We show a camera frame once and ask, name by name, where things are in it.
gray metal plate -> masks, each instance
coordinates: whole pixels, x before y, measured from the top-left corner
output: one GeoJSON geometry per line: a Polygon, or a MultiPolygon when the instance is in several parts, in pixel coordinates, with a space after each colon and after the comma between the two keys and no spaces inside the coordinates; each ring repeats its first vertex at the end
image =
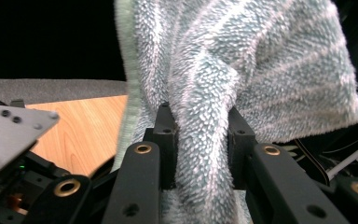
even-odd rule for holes
{"type": "Polygon", "coordinates": [[[54,111],[0,105],[0,171],[58,120],[54,111]]]}

wooden table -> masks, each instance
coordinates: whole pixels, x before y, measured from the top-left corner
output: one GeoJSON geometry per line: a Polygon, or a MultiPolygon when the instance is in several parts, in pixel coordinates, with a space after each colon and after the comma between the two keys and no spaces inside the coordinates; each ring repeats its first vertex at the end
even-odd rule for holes
{"type": "Polygon", "coordinates": [[[54,110],[59,123],[33,149],[37,155],[76,175],[92,175],[116,154],[117,134],[127,96],[27,105],[54,110]]]}

black background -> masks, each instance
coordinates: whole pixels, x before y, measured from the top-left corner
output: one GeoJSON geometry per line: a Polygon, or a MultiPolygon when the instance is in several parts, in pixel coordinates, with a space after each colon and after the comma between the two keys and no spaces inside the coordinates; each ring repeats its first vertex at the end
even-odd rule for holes
{"type": "Polygon", "coordinates": [[[125,80],[112,0],[0,0],[0,78],[125,80]]]}

gray floor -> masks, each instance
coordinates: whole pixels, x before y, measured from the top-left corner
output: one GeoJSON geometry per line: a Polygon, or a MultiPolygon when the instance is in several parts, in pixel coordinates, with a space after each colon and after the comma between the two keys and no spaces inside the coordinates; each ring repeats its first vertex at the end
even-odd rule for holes
{"type": "Polygon", "coordinates": [[[126,94],[126,83],[90,79],[0,79],[0,101],[27,105],[126,94]]]}

gray towel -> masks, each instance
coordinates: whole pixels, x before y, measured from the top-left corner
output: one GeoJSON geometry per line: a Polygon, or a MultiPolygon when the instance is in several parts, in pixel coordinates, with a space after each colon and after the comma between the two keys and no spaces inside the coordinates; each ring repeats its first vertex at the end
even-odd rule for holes
{"type": "Polygon", "coordinates": [[[227,167],[236,106],[260,142],[358,122],[354,69],[329,0],[117,0],[129,101],[114,170],[170,102],[179,126],[177,189],[164,223],[245,223],[227,167]]]}

